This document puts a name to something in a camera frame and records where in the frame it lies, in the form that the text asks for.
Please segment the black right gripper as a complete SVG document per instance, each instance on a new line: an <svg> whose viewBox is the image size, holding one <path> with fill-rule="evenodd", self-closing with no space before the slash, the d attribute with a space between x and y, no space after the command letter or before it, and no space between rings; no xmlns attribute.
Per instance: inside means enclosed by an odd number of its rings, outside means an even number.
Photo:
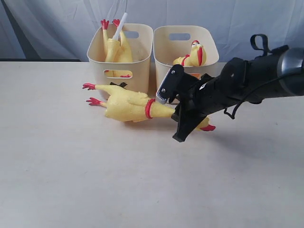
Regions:
<svg viewBox="0 0 304 228"><path fill-rule="evenodd" d="M218 77L204 74L197 79L180 64L170 68L156 92L156 100L171 104L177 96L180 102L171 115L177 122L173 139L184 142L207 115L239 106L247 93L247 68L248 61L238 57L227 62Z"/></svg>

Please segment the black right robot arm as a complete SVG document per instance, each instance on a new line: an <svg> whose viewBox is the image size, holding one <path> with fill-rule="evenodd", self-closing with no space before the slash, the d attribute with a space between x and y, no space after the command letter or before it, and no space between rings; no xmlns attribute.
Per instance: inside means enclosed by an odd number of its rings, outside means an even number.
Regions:
<svg viewBox="0 0 304 228"><path fill-rule="evenodd" d="M171 116L178 123L173 139L183 142L210 114L222 110L234 119L243 102L260 104L267 98L303 94L304 50L282 46L250 61L235 57L217 77L204 74L197 79L186 73L182 65L174 65L156 98L162 104L179 100Z"/></svg>

